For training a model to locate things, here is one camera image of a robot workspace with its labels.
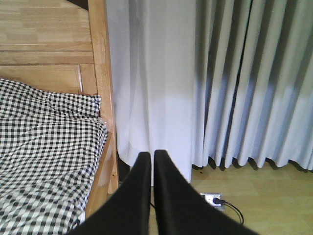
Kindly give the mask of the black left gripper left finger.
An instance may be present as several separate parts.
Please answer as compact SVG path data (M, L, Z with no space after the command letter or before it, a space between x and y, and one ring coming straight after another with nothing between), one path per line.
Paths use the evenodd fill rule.
M151 200L151 155L140 152L110 199L69 235L147 235Z

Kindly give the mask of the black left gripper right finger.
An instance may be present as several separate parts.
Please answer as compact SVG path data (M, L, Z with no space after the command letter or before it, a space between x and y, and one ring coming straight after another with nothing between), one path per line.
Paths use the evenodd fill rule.
M160 235L254 235L207 203L166 150L154 152L154 200Z

